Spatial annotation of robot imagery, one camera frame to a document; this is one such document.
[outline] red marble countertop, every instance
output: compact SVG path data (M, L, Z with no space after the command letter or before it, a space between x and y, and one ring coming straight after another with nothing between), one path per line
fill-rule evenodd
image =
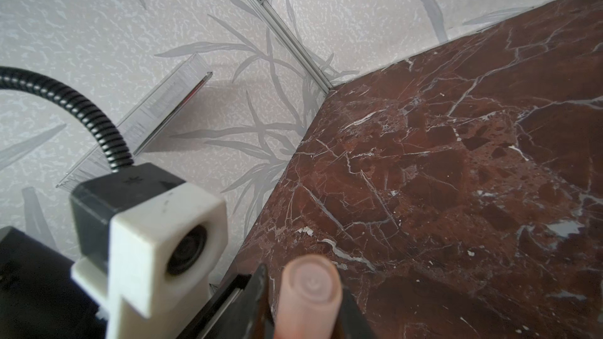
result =
M230 271L309 252L381 338L603 337L603 0L331 92Z

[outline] metal beam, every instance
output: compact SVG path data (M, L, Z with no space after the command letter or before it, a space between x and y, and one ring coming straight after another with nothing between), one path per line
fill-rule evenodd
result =
M266 0L247 0L249 5L260 16L260 19L273 31L279 40L291 52L293 57L302 65L304 70L314 79L316 84L324 91L329 93L333 85L326 78L320 68L314 63L312 57L303 48L302 44L291 33L287 25L276 14L272 6Z

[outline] black flexible conduit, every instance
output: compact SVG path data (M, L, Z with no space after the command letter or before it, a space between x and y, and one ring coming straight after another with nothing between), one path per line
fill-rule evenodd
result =
M67 110L94 136L112 171L134 164L124 138L111 120L75 89L39 73L0 66L0 89L35 94Z

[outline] wallpaper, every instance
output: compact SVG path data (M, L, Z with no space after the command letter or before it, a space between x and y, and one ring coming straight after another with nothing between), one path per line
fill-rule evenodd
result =
M334 84L551 0L268 0ZM137 162L222 195L217 283L324 95L244 0L0 0L0 65L78 89L119 121L180 61L214 77ZM65 172L93 145L67 113L0 92L0 226L79 257Z

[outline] orange object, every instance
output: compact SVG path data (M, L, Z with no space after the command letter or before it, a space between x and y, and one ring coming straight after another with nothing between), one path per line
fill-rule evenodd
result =
M310 254L287 263L282 276L275 339L329 339L343 293L335 266Z

